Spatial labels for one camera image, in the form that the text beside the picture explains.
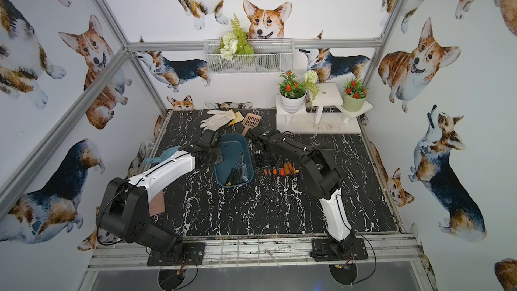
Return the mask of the teal storage tray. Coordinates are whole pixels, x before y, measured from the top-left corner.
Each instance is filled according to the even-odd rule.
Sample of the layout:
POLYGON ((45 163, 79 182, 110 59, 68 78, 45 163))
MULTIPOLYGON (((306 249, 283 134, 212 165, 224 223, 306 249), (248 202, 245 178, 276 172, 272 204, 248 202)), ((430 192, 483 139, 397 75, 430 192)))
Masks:
POLYGON ((232 167, 235 164, 235 161, 239 153, 241 152, 248 168, 249 180, 247 183, 243 183, 241 180, 241 183, 239 185, 234 185, 226 188, 240 187, 251 183, 254 179, 254 166, 246 138, 241 136, 241 134, 235 133, 224 135, 222 137, 221 147, 223 154, 223 163, 214 166, 215 177, 218 185, 220 187, 226 187, 227 178, 230 174, 232 167))

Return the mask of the amber handle black screwdriver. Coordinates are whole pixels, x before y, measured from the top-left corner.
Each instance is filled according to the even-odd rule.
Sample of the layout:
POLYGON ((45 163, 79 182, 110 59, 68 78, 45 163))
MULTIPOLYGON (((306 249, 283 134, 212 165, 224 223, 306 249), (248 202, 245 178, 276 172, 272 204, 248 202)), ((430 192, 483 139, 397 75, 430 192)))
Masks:
POLYGON ((284 164, 284 173, 285 173, 285 176, 290 176, 291 175, 291 168, 290 168, 289 163, 285 163, 284 164))

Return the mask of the clear handle screwdriver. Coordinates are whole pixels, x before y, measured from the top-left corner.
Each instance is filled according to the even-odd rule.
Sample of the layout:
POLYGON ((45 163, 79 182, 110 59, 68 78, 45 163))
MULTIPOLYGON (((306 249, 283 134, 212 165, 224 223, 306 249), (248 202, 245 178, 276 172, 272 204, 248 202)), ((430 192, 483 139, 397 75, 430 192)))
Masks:
POLYGON ((247 183, 248 180, 249 180, 249 176, 248 176, 248 168, 247 168, 247 165, 244 161, 244 157, 242 156, 241 157, 241 176, 242 176, 242 182, 243 183, 247 183))

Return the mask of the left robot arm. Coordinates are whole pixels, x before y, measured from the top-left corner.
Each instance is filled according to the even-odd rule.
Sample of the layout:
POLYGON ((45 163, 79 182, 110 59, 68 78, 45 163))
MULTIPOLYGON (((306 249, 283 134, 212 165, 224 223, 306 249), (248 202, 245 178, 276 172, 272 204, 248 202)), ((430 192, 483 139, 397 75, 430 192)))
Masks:
POLYGON ((154 165, 149 170, 128 179, 111 180, 96 217, 97 227, 123 242, 161 253, 174 263, 183 260, 183 238, 152 222, 149 202, 183 175, 221 160, 221 141, 220 133, 206 130, 198 141, 144 160, 154 165))

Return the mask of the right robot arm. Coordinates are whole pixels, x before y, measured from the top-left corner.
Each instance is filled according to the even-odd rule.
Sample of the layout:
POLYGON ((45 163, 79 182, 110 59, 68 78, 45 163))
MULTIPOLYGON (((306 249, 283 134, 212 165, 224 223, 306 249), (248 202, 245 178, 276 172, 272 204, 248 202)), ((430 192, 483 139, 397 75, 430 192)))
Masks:
POLYGON ((343 259, 355 242, 355 233, 346 218, 343 205, 341 188, 346 173, 338 166, 331 150, 304 145, 285 137, 276 129, 264 130, 257 127, 244 136, 259 151, 294 162, 296 169, 302 173, 302 182, 319 200, 327 221, 327 245, 330 253, 326 255, 313 251, 311 256, 315 259, 343 259))

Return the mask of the brown litter scoop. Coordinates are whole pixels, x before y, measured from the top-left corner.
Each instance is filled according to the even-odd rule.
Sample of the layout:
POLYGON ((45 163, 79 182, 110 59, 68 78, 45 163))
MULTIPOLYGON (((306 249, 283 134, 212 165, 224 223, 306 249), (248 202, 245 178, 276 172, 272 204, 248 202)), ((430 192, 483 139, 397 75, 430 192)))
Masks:
POLYGON ((242 136, 244 137, 250 129, 256 128, 260 124, 261 119, 262 117, 260 115, 248 113, 242 121, 242 125, 244 128, 242 136))

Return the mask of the white work glove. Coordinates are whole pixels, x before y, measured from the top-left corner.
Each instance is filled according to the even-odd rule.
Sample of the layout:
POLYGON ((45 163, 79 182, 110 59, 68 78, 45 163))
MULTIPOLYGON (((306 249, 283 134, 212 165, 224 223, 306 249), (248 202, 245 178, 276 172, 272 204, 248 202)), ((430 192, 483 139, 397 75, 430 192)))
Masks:
POLYGON ((210 115, 210 118, 203 120, 200 124, 200 128, 203 130, 217 131, 236 118, 233 110, 209 110, 207 114, 210 115))

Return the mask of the yellow sponge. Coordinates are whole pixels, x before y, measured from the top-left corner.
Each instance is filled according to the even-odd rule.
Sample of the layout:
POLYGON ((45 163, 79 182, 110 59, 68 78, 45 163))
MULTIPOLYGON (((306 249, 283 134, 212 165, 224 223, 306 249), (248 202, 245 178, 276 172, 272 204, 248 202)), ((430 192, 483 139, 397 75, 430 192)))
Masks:
POLYGON ((228 126, 235 125, 244 120, 244 116, 242 115, 242 113, 240 111, 234 112, 234 116, 235 116, 235 118, 229 122, 228 126))

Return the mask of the white pot red flowers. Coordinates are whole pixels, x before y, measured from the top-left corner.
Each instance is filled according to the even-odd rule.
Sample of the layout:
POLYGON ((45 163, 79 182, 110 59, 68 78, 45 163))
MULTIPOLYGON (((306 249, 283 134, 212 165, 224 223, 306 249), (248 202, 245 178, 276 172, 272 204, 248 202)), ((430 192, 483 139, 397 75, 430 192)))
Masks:
POLYGON ((299 81, 296 74, 289 70, 280 75, 279 84, 281 106, 288 114, 298 113, 306 101, 306 83, 299 81))

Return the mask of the pink brush scoop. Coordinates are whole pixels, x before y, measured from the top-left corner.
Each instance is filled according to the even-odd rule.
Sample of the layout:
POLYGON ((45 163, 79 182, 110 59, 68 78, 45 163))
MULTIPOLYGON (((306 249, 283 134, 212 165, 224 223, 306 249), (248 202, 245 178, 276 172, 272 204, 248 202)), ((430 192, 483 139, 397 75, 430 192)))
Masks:
POLYGON ((149 215, 157 216, 166 211, 164 192, 159 191, 149 202, 149 215))

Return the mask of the white stepped plant stand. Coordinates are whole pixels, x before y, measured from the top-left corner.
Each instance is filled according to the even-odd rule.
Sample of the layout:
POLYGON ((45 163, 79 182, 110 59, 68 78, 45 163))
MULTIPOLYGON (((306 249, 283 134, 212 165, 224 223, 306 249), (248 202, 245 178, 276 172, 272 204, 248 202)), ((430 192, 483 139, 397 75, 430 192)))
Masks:
POLYGON ((319 84, 320 92, 306 97, 315 112, 308 112, 306 97, 290 99, 278 94, 276 96, 277 124, 280 132, 292 133, 352 133, 359 134, 358 117, 373 109, 365 102, 360 110, 348 111, 343 108, 343 99, 334 83, 319 84))

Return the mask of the green pot red flowers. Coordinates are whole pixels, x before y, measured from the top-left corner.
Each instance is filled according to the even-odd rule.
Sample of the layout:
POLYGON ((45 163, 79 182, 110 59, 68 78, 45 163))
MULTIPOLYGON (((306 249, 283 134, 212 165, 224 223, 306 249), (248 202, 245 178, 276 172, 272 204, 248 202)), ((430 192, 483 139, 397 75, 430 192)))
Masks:
POLYGON ((359 111, 366 101, 367 94, 368 88, 362 80, 349 80, 344 87, 343 108, 350 112, 359 111))

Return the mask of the green fern white flowers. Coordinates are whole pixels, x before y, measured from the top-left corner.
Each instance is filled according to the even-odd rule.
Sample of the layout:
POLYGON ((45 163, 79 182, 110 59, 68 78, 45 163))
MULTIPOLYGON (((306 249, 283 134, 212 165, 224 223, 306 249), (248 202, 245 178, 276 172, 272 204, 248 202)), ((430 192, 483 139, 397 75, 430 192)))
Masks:
POLYGON ((232 30, 220 39, 218 53, 227 61, 232 61, 238 55, 254 55, 247 34, 236 15, 230 20, 230 24, 232 30))

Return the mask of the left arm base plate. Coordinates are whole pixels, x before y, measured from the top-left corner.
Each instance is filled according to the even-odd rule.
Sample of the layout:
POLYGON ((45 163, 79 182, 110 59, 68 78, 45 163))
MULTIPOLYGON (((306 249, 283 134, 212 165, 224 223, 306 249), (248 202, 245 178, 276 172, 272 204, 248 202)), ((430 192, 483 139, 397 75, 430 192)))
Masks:
POLYGON ((148 267, 171 265, 201 265, 205 254, 204 242, 187 242, 178 245, 172 253, 163 253, 148 248, 148 267))

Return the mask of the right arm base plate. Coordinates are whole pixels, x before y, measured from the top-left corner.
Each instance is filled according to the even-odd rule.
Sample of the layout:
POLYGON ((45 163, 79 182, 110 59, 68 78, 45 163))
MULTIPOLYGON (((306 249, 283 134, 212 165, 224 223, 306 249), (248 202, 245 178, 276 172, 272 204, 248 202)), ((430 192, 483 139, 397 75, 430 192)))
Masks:
POLYGON ((363 238, 353 238, 350 241, 336 242, 329 238, 313 239, 309 256, 315 261, 367 260, 368 251, 363 238))

